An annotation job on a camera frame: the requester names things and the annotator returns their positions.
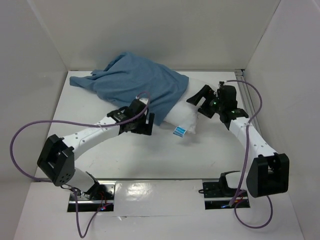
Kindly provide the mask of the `blue pillowcase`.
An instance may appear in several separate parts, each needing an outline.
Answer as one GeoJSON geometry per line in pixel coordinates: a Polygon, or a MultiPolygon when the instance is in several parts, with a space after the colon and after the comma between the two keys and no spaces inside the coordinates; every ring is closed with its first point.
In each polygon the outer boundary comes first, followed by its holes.
{"type": "Polygon", "coordinates": [[[96,69],[85,77],[72,76],[69,84],[95,93],[119,108],[128,106],[138,94],[148,92],[149,109],[159,126],[187,90],[189,78],[163,64],[123,52],[104,70],[96,69]]]}

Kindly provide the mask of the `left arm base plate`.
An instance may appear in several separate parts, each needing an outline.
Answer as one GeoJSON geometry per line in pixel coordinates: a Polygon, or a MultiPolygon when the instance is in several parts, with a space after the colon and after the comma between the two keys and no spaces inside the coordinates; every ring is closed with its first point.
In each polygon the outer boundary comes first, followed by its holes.
{"type": "Polygon", "coordinates": [[[76,190],[76,195],[71,191],[69,195],[67,212],[76,212],[76,198],[78,203],[78,212],[100,212],[114,211],[114,198],[116,183],[114,181],[100,181],[100,189],[93,196],[76,190]]]}

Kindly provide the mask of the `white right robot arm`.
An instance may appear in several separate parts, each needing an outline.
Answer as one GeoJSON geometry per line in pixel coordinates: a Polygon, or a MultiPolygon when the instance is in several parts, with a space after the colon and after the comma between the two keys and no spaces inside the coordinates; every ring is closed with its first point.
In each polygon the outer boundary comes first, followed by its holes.
{"type": "Polygon", "coordinates": [[[287,192],[289,158],[273,149],[252,125],[249,115],[238,107],[236,88],[223,82],[220,82],[217,90],[205,85],[187,99],[187,103],[196,106],[201,99],[204,102],[198,112],[208,118],[218,114],[220,121],[245,148],[242,170],[220,175],[220,194],[234,197],[244,190],[250,196],[259,198],[287,192]]]}

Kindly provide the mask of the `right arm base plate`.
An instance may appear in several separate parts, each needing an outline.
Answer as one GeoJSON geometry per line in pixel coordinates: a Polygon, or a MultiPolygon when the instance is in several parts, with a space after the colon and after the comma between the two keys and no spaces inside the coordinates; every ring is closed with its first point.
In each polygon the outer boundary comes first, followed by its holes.
{"type": "Polygon", "coordinates": [[[204,197],[204,206],[206,210],[234,209],[236,204],[238,208],[250,208],[250,202],[247,193],[240,194],[232,206],[230,200],[234,197],[236,189],[223,189],[218,181],[204,181],[202,189],[198,190],[204,197]]]}

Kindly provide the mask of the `white pillow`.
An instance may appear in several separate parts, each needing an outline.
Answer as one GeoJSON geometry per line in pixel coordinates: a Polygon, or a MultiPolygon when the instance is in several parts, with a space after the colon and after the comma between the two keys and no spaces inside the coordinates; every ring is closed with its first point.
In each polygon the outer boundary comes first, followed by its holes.
{"type": "Polygon", "coordinates": [[[164,122],[175,127],[182,127],[190,134],[196,133],[198,108],[187,100],[197,94],[208,83],[196,78],[189,78],[186,91],[164,118],[164,122]]]}

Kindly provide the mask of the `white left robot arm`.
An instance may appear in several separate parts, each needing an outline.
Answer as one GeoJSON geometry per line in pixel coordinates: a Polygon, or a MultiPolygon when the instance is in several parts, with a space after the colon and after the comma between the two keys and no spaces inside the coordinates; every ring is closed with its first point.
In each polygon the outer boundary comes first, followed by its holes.
{"type": "Polygon", "coordinates": [[[100,143],[127,132],[152,134],[155,115],[149,112],[149,99],[136,98],[129,106],[109,112],[92,127],[74,134],[47,138],[37,160],[37,166],[56,187],[67,185],[92,200],[106,189],[87,171],[75,166],[75,161],[100,143]]]}

